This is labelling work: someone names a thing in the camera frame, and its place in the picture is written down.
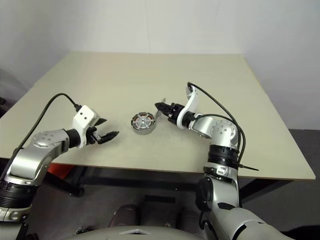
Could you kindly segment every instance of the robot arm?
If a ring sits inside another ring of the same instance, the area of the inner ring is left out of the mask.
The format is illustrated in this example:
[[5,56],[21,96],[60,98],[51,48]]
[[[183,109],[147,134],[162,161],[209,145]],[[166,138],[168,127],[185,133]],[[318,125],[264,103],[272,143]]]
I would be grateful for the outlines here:
[[95,126],[105,121],[84,105],[74,116],[72,129],[42,131],[32,137],[27,147],[19,150],[0,182],[0,230],[3,233],[12,236],[13,229],[17,230],[16,234],[19,232],[21,223],[30,212],[37,188],[55,158],[73,147],[105,143],[119,133],[113,131],[99,136]]
[[211,140],[204,178],[196,191],[195,203],[208,219],[201,228],[208,224],[219,240],[291,239],[240,207],[238,167],[243,166],[238,162],[239,126],[228,118],[194,113],[198,93],[193,85],[187,87],[187,97],[185,106],[162,102],[155,106],[178,128],[187,128]]

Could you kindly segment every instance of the table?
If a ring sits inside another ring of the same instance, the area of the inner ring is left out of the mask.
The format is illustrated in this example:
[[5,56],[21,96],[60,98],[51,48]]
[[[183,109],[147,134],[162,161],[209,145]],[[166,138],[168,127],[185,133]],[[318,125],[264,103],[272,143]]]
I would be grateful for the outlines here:
[[[259,171],[240,168],[239,177],[260,179],[264,184],[267,181],[261,179],[277,183],[315,179],[268,95],[239,54],[71,52],[0,119],[0,156],[9,158],[47,101],[64,92],[108,119],[99,126],[100,133],[120,133],[103,145],[70,149],[54,163],[202,173],[209,140],[178,129],[164,116],[151,134],[138,135],[131,129],[136,113],[155,113],[154,103],[164,97],[167,103],[184,105],[187,82],[212,94],[244,130],[247,144],[241,163]],[[224,114],[204,94],[199,96],[197,111]],[[63,97],[58,98],[35,133],[68,129],[74,114],[73,106]],[[248,186],[249,192],[252,186],[257,187],[257,182]]]

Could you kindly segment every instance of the white wall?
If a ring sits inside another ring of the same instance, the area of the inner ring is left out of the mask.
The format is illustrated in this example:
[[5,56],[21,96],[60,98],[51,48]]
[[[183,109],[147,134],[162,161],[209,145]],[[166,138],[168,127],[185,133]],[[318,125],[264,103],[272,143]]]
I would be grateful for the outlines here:
[[320,1],[0,4],[0,68],[25,88],[69,50],[243,54],[289,128],[320,129]]

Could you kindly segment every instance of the gray floor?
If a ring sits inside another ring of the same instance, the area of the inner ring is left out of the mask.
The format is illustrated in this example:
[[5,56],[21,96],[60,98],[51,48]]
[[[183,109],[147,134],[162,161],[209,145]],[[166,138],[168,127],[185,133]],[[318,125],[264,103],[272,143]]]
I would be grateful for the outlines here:
[[[315,175],[320,177],[320,131],[291,130]],[[150,173],[105,169],[96,174],[114,177],[150,178],[196,182],[201,175]],[[250,181],[240,179],[240,185]],[[107,227],[113,213],[125,204],[140,204],[145,195],[175,197],[177,205],[197,210],[195,195],[156,189],[124,188],[112,186],[85,186],[81,198],[70,197],[42,185],[34,199],[29,216],[29,232],[38,233],[41,240],[60,240],[70,237],[83,226]],[[293,182],[243,205],[267,223],[281,231],[304,225],[320,225],[320,180]]]

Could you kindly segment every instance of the red object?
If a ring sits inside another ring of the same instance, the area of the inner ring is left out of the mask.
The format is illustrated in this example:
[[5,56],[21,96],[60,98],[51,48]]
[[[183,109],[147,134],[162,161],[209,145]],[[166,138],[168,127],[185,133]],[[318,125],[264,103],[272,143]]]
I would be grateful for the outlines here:
[[65,165],[59,163],[51,163],[48,169],[49,173],[57,176],[60,179],[65,179],[66,176],[70,173],[70,171],[74,168],[73,165]]

